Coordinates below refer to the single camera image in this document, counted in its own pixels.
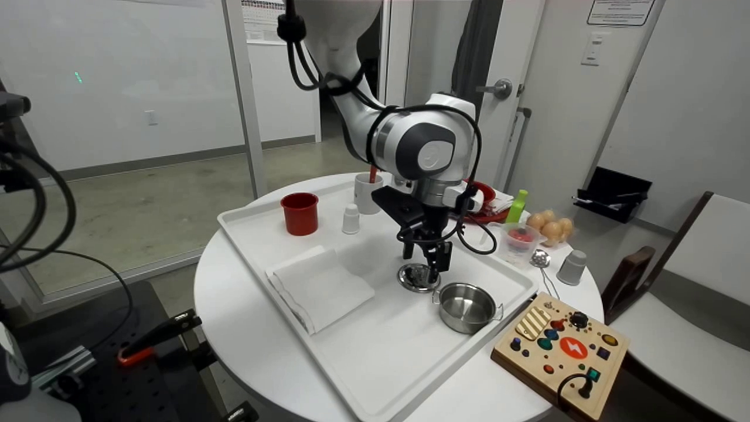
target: metal spoon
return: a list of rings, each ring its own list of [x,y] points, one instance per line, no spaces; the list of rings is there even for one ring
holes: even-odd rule
[[[550,281],[550,284],[552,285],[552,289],[555,290],[555,296],[557,299],[560,298],[560,295],[557,293],[557,288],[555,287],[555,283],[552,282],[552,279],[547,277],[547,273],[545,272],[545,268],[550,266],[550,262],[552,261],[552,258],[550,258],[550,254],[548,254],[545,251],[542,251],[541,249],[536,249],[534,253],[531,254],[531,261],[529,261],[534,267],[539,268],[541,270],[541,280],[544,282],[544,286],[547,288],[547,292],[552,295],[552,291],[550,290],[550,286],[547,285],[547,280]]]

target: round white table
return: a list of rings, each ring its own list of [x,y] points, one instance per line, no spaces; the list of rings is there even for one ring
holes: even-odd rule
[[[257,203],[280,200],[295,191],[310,191],[354,178],[354,173],[305,180],[273,191]],[[469,226],[467,236],[479,228]],[[560,299],[603,321],[599,290],[586,269],[578,286],[558,282],[557,270],[572,250],[548,250],[552,264],[547,274]],[[542,284],[542,275],[530,267],[528,276]],[[218,359],[248,392],[316,422],[355,421],[326,377],[308,355],[284,317],[222,230],[208,242],[195,275],[195,305],[208,343]],[[470,358],[432,393],[406,420],[537,420],[551,405],[490,359],[500,335]]]

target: wooden chair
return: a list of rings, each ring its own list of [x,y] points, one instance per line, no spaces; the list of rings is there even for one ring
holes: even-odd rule
[[[750,318],[750,205],[706,192],[639,286],[651,251],[627,257],[602,295],[605,321],[631,339],[623,368],[702,420],[750,420],[750,351],[686,320],[651,291],[658,279],[677,280],[678,291],[694,284],[721,306],[738,303],[739,319]]]

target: green bottle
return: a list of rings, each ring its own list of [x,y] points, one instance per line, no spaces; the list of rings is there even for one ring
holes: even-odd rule
[[[518,223],[521,220],[521,213],[526,208],[526,195],[529,192],[521,189],[518,191],[518,196],[513,200],[511,204],[511,210],[508,211],[508,217],[505,219],[506,223]]]

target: wooden busy board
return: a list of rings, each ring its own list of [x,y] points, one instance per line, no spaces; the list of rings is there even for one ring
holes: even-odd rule
[[[599,420],[630,340],[546,293],[510,327],[492,360],[553,405],[561,381],[585,374],[593,380],[589,398],[579,393],[586,379],[572,379],[560,394],[560,410],[576,420]]]

